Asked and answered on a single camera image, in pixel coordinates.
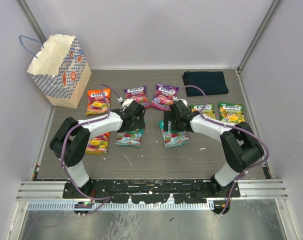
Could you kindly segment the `purple snack packet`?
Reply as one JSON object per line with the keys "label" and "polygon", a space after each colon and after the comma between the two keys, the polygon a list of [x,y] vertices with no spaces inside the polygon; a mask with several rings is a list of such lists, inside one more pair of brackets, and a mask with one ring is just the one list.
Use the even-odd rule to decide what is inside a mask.
{"label": "purple snack packet", "polygon": [[126,99],[133,99],[135,102],[142,105],[145,109],[149,108],[149,102],[147,98],[147,86],[140,86],[134,88],[127,88],[124,90]]}

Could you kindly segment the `teal Fox's mint packet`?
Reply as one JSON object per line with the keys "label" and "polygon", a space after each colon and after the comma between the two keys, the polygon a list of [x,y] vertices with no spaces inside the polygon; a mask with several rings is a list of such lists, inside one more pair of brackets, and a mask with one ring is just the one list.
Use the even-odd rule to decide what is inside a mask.
{"label": "teal Fox's mint packet", "polygon": [[161,120],[158,123],[162,138],[164,141],[164,147],[166,149],[173,147],[180,147],[190,142],[190,138],[184,131],[171,131],[171,123],[168,123],[168,131],[164,129],[164,122]]}

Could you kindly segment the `green snack packet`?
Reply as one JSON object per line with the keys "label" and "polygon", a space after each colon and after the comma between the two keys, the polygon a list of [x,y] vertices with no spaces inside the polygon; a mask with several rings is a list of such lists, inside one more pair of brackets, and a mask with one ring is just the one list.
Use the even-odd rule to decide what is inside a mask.
{"label": "green snack packet", "polygon": [[199,112],[206,115],[209,118],[215,119],[215,109],[212,103],[208,103],[206,105],[203,104],[196,104],[189,106],[192,112]]}

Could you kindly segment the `orange Fox's fruits packet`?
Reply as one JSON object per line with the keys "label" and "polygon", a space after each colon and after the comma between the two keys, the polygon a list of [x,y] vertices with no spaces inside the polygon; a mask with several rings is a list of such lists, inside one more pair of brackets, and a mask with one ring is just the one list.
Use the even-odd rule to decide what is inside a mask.
{"label": "orange Fox's fruits packet", "polygon": [[87,91],[86,115],[98,115],[108,112],[110,107],[111,90],[109,88],[101,90]]}

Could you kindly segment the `green Fox's candy packet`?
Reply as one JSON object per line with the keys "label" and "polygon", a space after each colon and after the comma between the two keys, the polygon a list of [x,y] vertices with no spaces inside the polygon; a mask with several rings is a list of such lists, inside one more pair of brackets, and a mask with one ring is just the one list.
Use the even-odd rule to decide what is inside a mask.
{"label": "green Fox's candy packet", "polygon": [[244,105],[238,103],[219,102],[219,118],[221,122],[239,124],[245,122]]}

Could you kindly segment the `blue checkered paper bag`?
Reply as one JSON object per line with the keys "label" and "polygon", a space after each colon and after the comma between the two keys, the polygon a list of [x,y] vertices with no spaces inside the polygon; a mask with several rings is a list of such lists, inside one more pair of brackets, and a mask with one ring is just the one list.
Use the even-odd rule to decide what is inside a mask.
{"label": "blue checkered paper bag", "polygon": [[54,34],[41,43],[27,73],[56,107],[76,109],[92,75],[85,53],[75,35]]}

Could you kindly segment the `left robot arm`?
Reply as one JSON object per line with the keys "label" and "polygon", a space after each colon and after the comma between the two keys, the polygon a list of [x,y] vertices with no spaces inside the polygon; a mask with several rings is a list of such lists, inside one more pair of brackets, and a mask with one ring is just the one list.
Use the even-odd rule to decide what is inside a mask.
{"label": "left robot arm", "polygon": [[60,160],[61,167],[73,183],[74,193],[87,198],[92,192],[90,177],[84,167],[83,158],[88,142],[105,133],[136,131],[145,129],[146,109],[132,100],[125,100],[122,108],[85,120],[66,118],[49,143],[50,150]]}

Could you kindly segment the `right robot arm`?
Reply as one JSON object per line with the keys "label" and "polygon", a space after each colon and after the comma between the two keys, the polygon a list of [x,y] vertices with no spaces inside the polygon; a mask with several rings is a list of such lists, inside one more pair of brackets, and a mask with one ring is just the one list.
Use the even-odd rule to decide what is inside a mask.
{"label": "right robot arm", "polygon": [[197,133],[221,143],[226,163],[210,178],[210,189],[216,197],[224,196],[230,184],[263,157],[263,147],[248,123],[226,124],[192,111],[182,99],[169,108],[163,113],[166,132]]}

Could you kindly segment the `folded navy cloth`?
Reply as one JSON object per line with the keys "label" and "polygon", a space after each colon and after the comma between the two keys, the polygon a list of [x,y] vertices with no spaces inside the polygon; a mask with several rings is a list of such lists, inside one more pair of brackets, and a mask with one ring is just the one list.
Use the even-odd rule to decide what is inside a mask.
{"label": "folded navy cloth", "polygon": [[186,71],[182,75],[182,80],[185,86],[196,86],[207,96],[229,93],[222,71]]}

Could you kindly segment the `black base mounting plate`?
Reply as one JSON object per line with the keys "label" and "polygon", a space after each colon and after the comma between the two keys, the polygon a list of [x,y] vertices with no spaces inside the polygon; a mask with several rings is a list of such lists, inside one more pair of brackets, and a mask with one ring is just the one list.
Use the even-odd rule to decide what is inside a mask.
{"label": "black base mounting plate", "polygon": [[110,201],[116,204],[166,203],[173,197],[175,204],[206,203],[207,198],[228,197],[231,186],[220,192],[213,192],[211,182],[202,179],[92,179],[89,187],[83,193],[90,197],[111,197]]}

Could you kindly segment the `right aluminium frame post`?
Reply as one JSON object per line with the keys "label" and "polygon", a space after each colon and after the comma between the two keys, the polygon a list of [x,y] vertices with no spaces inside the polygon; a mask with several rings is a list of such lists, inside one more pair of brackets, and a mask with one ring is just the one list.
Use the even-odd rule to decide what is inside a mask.
{"label": "right aluminium frame post", "polygon": [[259,41],[263,37],[265,31],[267,30],[270,22],[272,21],[274,15],[276,14],[278,8],[282,4],[283,0],[273,0],[270,4],[270,6],[267,9],[267,12],[265,13],[261,23],[258,26],[257,31],[255,32],[255,35],[250,42],[239,66],[237,67],[237,72],[241,73],[244,69],[245,65],[247,64],[248,60],[250,59],[252,53],[254,52],[256,46],[258,45]]}

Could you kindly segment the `aluminium frame post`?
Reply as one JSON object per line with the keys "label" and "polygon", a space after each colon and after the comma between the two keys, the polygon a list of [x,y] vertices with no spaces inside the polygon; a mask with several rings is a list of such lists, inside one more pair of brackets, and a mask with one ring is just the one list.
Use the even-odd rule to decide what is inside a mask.
{"label": "aluminium frame post", "polygon": [[40,43],[42,49],[44,48],[44,42],[47,40],[47,38],[43,30],[41,29],[41,26],[39,25],[35,15],[33,14],[32,9],[29,7],[28,2],[26,0],[16,0],[16,3],[19,6],[21,12],[25,16],[27,22],[29,23],[31,29],[33,30],[36,36],[36,38],[31,38],[26,35],[20,35],[19,41],[29,53],[33,54],[28,48],[26,48],[26,46],[22,41],[22,38]]}
{"label": "aluminium frame post", "polygon": [[276,14],[278,8],[282,4],[283,0],[273,0],[270,4],[270,6],[267,9],[267,12],[265,13],[261,23],[258,26],[257,31],[255,32],[255,35],[250,42],[239,66],[237,67],[237,72],[241,73],[244,69],[245,65],[247,64],[248,60],[250,59],[252,53],[254,52],[256,46],[258,45],[259,41],[263,37],[265,31],[267,30],[270,22],[272,21],[274,15]]}

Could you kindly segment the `left aluminium frame post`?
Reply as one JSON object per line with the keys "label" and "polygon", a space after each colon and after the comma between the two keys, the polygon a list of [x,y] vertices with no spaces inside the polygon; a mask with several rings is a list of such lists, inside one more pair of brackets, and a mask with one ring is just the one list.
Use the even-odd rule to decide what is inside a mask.
{"label": "left aluminium frame post", "polygon": [[28,2],[26,0],[16,0],[16,3],[19,6],[21,12],[25,16],[27,22],[29,23],[31,29],[33,30],[36,36],[36,38],[31,38],[26,35],[20,35],[19,41],[29,53],[33,54],[28,48],[26,48],[26,46],[22,41],[22,38],[40,43],[42,49],[44,48],[44,42],[47,40],[47,38],[43,30],[41,29],[41,26],[39,25],[35,15],[33,14],[32,9],[29,7]]}

